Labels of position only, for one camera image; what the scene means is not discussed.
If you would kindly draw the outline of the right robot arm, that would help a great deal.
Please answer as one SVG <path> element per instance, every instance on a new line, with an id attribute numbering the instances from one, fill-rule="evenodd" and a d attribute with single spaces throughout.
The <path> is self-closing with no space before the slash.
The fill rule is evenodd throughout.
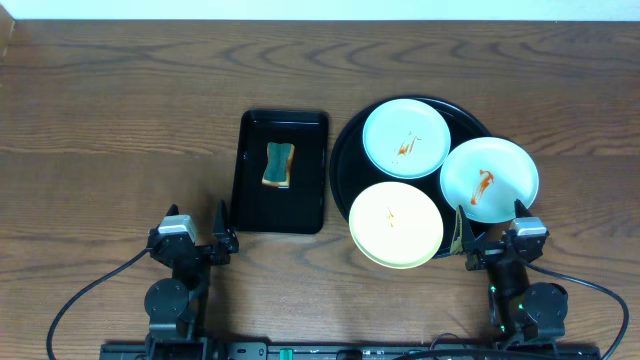
<path id="1" fill-rule="evenodd" d="M 531 261 L 543 255 L 547 227 L 516 200 L 516 217 L 497 241 L 476 239 L 462 207 L 456 220 L 450 253 L 465 255 L 469 271 L 485 270 L 489 277 L 489 308 L 493 326 L 501 331 L 494 347 L 552 344 L 565 335 L 568 313 L 566 290 L 555 283 L 532 284 L 527 275 Z"/>

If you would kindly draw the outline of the light blue plate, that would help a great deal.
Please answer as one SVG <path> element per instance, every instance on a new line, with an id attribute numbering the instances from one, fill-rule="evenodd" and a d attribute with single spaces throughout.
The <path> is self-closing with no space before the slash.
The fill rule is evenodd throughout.
<path id="1" fill-rule="evenodd" d="M 368 159 L 382 172 L 417 179 L 440 168 L 452 137 L 444 117 L 432 106 L 414 99 L 394 99 L 368 115 L 362 143 Z"/>
<path id="2" fill-rule="evenodd" d="M 517 144 L 481 137 L 457 146 L 444 161 L 439 183 L 446 202 L 468 219 L 497 224 L 516 217 L 514 202 L 530 207 L 540 179 L 531 156 Z"/>

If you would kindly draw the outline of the yellow plate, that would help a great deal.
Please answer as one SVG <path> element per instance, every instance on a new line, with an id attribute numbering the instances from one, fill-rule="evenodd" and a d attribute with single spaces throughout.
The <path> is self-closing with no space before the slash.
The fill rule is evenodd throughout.
<path id="1" fill-rule="evenodd" d="M 348 216 L 351 237 L 370 260 L 410 269 L 432 259 L 443 236 L 443 219 L 431 198 L 401 182 L 382 182 L 362 191 Z"/>

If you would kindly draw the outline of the green and yellow sponge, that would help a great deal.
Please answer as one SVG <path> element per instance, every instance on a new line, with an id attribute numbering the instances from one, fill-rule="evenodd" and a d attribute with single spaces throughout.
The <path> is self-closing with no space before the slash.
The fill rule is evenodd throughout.
<path id="1" fill-rule="evenodd" d="M 267 144 L 267 165 L 262 184 L 276 188 L 289 188 L 295 146 L 290 143 Z"/>

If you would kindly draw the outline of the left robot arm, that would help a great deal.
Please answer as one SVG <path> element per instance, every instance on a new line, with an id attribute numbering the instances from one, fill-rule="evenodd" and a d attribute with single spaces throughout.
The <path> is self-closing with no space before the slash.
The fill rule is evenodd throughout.
<path id="1" fill-rule="evenodd" d="M 192 341 L 205 334 L 204 320 L 210 287 L 210 270 L 230 263 L 239 242 L 228 224 L 224 201 L 219 201 L 212 235 L 213 245 L 198 245 L 197 229 L 189 215 L 173 204 L 159 225 L 149 232 L 147 249 L 172 276 L 148 290 L 144 306 L 150 318 L 150 337 L 160 341 Z"/>

